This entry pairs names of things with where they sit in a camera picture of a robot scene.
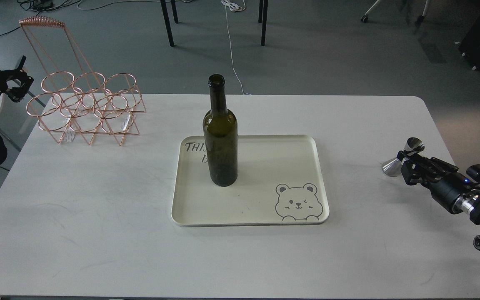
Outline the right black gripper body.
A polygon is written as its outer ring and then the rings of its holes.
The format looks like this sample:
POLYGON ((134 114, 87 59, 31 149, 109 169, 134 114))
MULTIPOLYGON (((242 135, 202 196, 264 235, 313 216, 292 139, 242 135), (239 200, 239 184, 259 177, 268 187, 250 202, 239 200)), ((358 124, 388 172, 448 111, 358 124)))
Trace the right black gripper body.
POLYGON ((428 188, 432 198, 451 214, 463 212, 461 202, 477 194, 476 187, 458 168, 422 176, 421 185, 428 188))

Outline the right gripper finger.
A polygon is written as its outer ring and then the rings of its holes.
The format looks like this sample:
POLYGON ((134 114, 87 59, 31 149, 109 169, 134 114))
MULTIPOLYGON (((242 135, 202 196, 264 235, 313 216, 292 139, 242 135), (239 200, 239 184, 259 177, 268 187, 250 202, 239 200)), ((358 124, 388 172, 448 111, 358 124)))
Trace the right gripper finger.
POLYGON ((405 160, 402 163, 401 174, 405 183, 409 186, 425 184, 432 182, 430 167, 432 165, 427 160, 412 161, 405 160))
POLYGON ((432 165, 430 167, 430 173, 457 173, 459 171, 459 167, 455 165, 452 165, 435 157, 427 158, 426 156, 422 156, 419 153, 411 155, 405 160, 412 160, 418 162, 422 160, 427 160, 432 165))

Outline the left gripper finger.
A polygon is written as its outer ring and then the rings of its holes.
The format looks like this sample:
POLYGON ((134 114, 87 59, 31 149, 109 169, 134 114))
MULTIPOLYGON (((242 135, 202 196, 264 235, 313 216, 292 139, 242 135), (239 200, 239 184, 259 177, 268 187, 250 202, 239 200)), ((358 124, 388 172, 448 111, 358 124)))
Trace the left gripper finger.
POLYGON ((31 82, 9 81, 7 82, 6 95, 14 103, 19 103, 29 93, 31 82))
POLYGON ((6 81, 18 80, 21 84, 32 84, 32 82, 34 82, 34 78, 29 76, 23 68, 26 59, 27 57, 25 55, 22 55, 22 57, 17 61, 15 68, 2 71, 2 75, 6 81))

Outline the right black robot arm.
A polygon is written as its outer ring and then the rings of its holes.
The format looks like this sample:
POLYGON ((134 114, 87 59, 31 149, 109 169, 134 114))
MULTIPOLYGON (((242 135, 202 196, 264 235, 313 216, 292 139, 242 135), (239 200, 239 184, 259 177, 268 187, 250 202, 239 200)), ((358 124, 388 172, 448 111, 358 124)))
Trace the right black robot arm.
MULTIPOLYGON (((480 164, 470 166, 463 175, 456 166, 417 152, 399 151, 396 158, 402 162, 401 173, 407 185, 421 184, 446 211, 466 213, 472 223, 480 225, 480 164)), ((480 235, 473 245, 480 251, 480 235)))

